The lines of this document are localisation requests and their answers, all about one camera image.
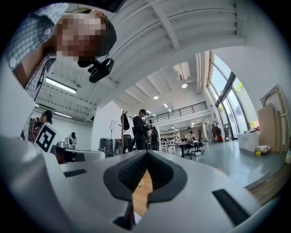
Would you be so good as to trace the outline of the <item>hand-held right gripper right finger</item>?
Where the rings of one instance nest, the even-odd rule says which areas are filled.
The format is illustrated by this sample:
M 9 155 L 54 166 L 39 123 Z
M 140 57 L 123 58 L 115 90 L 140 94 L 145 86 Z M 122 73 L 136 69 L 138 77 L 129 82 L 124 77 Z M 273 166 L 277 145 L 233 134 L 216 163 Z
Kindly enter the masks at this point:
M 261 205 L 240 184 L 218 169 L 164 152 L 153 152 L 180 165 L 187 174 L 184 189 L 171 201 L 153 203 L 136 226 L 138 233 L 227 233 L 235 226 L 213 192 L 225 190 L 252 216 Z

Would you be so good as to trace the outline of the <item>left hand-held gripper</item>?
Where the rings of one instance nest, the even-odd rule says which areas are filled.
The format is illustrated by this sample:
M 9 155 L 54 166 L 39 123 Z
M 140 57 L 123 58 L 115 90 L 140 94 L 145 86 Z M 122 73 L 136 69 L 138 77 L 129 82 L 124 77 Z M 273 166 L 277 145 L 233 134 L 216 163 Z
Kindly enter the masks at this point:
M 34 144 L 43 152 L 53 154 L 59 164 L 69 162 L 87 162 L 105 158 L 102 151 L 76 150 L 70 137 L 62 139 L 59 132 L 48 124 L 44 124 Z

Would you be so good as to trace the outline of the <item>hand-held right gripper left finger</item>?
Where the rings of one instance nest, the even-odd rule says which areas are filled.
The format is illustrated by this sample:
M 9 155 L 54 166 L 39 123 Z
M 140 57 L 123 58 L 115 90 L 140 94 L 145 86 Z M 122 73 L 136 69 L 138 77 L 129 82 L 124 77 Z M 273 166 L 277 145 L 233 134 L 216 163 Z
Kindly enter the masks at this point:
M 132 191 L 120 180 L 144 151 L 101 160 L 59 165 L 54 162 L 54 193 L 59 210 L 58 233 L 147 233 L 143 217 L 134 223 Z

